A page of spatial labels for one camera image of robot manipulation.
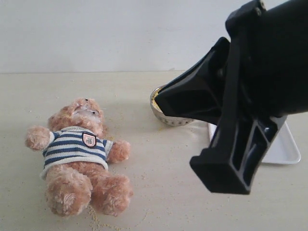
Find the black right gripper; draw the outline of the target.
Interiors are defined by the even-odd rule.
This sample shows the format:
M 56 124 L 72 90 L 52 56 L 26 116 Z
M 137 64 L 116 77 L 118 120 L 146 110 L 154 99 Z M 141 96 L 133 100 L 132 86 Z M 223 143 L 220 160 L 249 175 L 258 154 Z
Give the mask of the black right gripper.
M 225 96 L 218 126 L 256 120 L 278 128 L 308 110 L 308 3 L 288 0 L 266 9 L 251 0 L 225 23 L 230 36 Z

